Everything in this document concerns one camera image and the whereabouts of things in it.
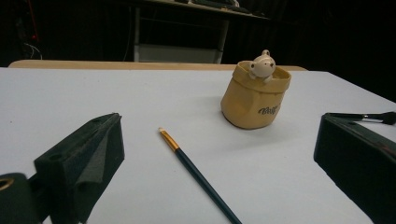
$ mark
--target small animal figurine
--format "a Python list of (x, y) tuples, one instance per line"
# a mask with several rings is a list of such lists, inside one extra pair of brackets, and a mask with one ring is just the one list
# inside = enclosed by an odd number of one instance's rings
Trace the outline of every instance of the small animal figurine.
[(249, 63), (249, 76), (252, 79), (262, 77), (265, 83), (272, 80), (272, 74), (275, 71), (275, 61), (270, 56), (270, 51), (265, 49), (262, 55), (257, 57), (253, 62)]

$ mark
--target figurine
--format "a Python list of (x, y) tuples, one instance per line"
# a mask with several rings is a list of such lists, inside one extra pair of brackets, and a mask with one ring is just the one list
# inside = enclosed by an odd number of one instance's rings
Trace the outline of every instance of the figurine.
[(265, 83), (272, 80), (275, 71), (275, 61), (270, 56), (270, 51), (265, 49), (262, 55), (257, 57), (253, 62), (249, 63), (249, 76), (252, 79), (262, 77)]

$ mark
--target ceramic cup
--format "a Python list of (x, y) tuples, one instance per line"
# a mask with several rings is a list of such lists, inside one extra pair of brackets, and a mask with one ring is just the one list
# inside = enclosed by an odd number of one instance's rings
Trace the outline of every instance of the ceramic cup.
[(235, 67), (233, 78), (221, 100), (221, 111), (236, 127), (258, 129), (274, 121), (291, 75), (276, 67), (272, 80), (265, 83), (262, 78), (249, 76), (249, 63), (243, 61)]

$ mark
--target white table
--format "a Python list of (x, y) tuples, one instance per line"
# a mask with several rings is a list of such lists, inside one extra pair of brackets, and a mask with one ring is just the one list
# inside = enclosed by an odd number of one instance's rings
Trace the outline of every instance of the white table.
[[(371, 223), (313, 161), (320, 116), (396, 104), (329, 73), (290, 73), (274, 123), (246, 131), (220, 112), (232, 71), (1, 68), (1, 174), (30, 177), (35, 158), (88, 120), (118, 112), (126, 158), (89, 223), (228, 223), (160, 126), (243, 223)], [(396, 136), (394, 126), (366, 126)]]

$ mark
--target paintbrush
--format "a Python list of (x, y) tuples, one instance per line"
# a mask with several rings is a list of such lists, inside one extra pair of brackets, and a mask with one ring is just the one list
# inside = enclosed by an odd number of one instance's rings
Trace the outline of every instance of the paintbrush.
[(199, 185), (201, 185), (201, 187), (209, 195), (212, 201), (218, 206), (222, 213), (230, 220), (231, 223), (241, 223), (241, 221), (239, 221), (238, 217), (236, 217), (230, 207), (220, 198), (220, 196), (216, 193), (216, 191), (209, 184), (209, 182), (207, 182), (207, 180), (204, 178), (198, 168), (196, 168), (196, 166), (187, 157), (187, 155), (184, 154), (184, 152), (177, 145), (175, 140), (173, 140), (173, 138), (163, 128), (160, 128), (159, 130), (165, 142), (169, 145), (170, 148), (172, 148), (178, 159), (181, 161), (181, 163), (183, 163), (184, 167), (186, 167), (186, 169), (195, 178)]
[(348, 119), (352, 121), (371, 121), (381, 122), (388, 125), (396, 123), (396, 112), (387, 112), (383, 114), (341, 114), (341, 113), (329, 113), (333, 117)]

